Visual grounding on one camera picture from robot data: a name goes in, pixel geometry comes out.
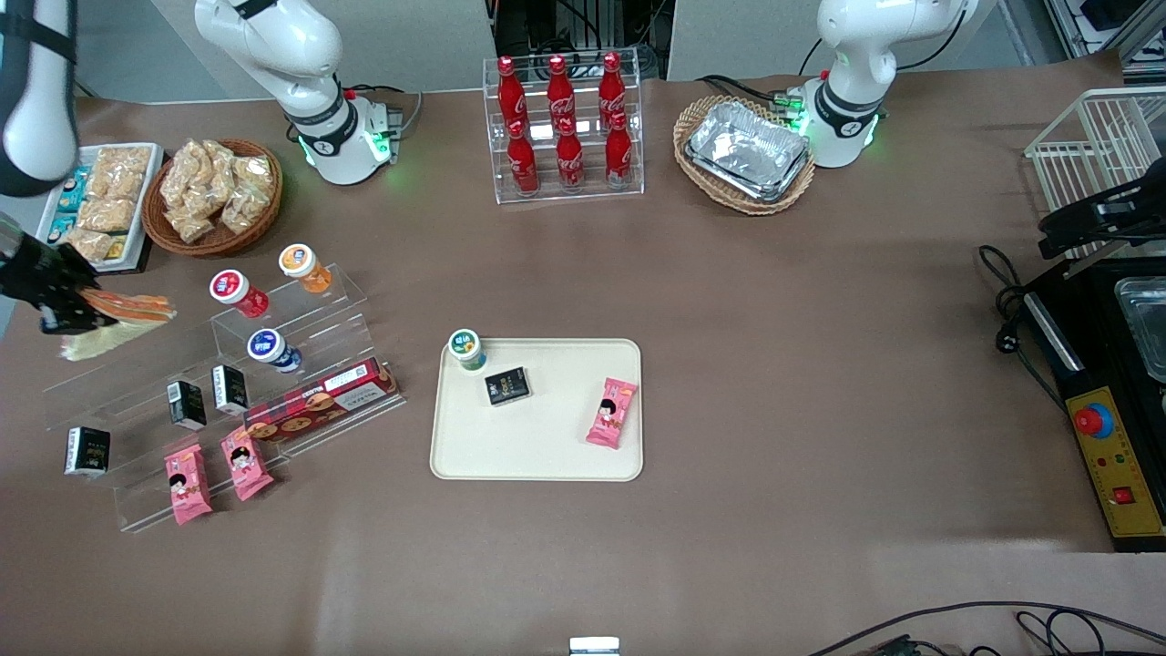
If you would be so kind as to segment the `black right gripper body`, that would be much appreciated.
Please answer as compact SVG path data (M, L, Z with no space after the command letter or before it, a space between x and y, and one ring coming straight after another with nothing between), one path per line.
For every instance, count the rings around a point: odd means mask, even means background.
M97 273L87 259L69 244L61 248L22 237L16 246L3 246L1 292L54 313L87 313L84 288L96 288Z

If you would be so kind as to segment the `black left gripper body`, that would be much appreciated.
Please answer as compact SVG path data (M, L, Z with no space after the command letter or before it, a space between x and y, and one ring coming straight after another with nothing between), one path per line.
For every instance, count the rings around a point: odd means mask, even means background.
M1150 176L1107 190L1089 202L1100 240L1163 240L1165 183Z

